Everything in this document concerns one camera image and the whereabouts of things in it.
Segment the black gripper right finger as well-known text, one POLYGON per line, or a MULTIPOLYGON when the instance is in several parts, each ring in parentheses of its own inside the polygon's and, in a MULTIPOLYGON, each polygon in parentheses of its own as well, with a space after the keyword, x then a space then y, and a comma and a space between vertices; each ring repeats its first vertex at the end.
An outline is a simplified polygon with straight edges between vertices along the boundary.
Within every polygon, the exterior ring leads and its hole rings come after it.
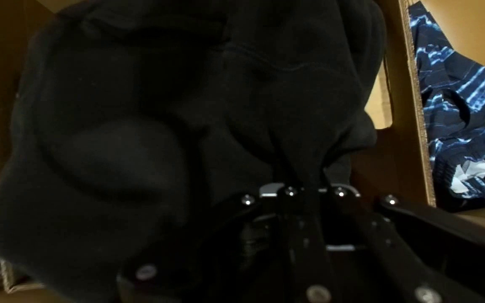
POLYGON ((394 194, 333 186, 331 198, 395 303, 485 303, 485 226, 394 194))

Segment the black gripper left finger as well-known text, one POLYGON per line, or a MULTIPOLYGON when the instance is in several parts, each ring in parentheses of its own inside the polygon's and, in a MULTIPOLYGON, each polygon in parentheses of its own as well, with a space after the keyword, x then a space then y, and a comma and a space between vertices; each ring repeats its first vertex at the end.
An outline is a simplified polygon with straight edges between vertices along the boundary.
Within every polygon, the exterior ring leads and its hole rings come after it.
POLYGON ((234 193, 146 243, 118 274, 121 303, 283 303, 273 238, 278 193, 279 186, 234 193))

